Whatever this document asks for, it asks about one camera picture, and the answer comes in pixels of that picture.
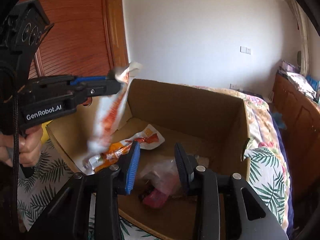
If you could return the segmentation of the person's left hand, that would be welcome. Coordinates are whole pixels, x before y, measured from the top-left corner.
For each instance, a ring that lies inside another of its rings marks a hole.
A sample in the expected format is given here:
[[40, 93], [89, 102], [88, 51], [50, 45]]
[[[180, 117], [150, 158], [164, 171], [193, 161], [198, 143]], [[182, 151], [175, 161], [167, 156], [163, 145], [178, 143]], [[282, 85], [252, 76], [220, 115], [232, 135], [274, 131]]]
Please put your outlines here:
[[[19, 137], [19, 161], [24, 167], [33, 167], [37, 164], [41, 154], [41, 138], [43, 129], [41, 125], [26, 130], [25, 138]], [[13, 148], [14, 138], [12, 135], [1, 134], [1, 162], [12, 167], [7, 148]]]

